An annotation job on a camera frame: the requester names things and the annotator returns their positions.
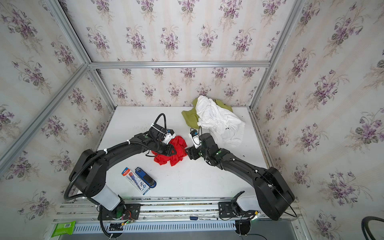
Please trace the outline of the red cloth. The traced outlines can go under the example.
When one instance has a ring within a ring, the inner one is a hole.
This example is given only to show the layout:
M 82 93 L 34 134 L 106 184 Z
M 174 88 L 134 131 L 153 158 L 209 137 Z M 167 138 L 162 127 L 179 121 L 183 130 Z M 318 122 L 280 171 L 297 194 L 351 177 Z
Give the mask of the red cloth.
M 169 144 L 173 146 L 171 149 L 171 156 L 161 155 L 154 151 L 152 151 L 152 154 L 154 155 L 154 161 L 159 165 L 170 163 L 170 165 L 173 167 L 188 155 L 186 152 L 187 143 L 183 137 L 176 136 L 169 142 Z

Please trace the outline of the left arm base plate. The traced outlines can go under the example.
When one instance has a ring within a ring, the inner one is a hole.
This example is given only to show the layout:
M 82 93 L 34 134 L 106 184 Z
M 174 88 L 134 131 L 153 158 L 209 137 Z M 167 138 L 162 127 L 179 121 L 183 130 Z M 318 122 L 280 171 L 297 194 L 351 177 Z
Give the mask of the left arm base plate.
M 101 213 L 99 213 L 98 220 L 102 221 L 127 221 L 138 220 L 141 210 L 141 204 L 119 204 L 114 210 L 107 210 L 102 207 Z

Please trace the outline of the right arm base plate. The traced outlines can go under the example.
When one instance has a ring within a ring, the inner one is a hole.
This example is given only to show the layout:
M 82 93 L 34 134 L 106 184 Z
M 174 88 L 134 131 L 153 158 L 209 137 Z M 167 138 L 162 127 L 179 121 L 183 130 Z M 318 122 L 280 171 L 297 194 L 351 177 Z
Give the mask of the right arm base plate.
M 219 202 L 218 207 L 219 218 L 221 220 L 229 220 L 236 217 L 252 219 L 259 214 L 259 212 L 255 210 L 245 211 L 234 202 Z

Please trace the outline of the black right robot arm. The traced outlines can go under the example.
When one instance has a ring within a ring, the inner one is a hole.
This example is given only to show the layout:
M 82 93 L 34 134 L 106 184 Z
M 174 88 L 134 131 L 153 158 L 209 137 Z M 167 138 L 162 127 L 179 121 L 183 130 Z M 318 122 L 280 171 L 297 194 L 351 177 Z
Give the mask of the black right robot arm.
M 210 166 L 230 172 L 250 184 L 259 207 L 271 220 L 279 220 L 291 207 L 295 195 L 276 168 L 265 169 L 239 159 L 229 150 L 219 148 L 208 133 L 202 134 L 199 140 L 199 147 L 186 149 L 189 158 L 197 160 L 202 157 Z

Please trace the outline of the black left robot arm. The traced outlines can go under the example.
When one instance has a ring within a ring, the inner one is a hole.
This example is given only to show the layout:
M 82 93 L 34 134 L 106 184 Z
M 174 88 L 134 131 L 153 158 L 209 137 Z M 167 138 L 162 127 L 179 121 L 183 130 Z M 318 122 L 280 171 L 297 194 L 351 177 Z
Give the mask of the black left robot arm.
M 161 113 L 144 133 L 107 149 L 83 151 L 69 176 L 70 182 L 64 192 L 64 200 L 85 197 L 111 212 L 120 208 L 124 201 L 106 184 L 109 169 L 146 151 L 166 157 L 175 156 L 177 151 L 170 144 L 175 136 L 174 131 L 167 128 L 166 115 Z

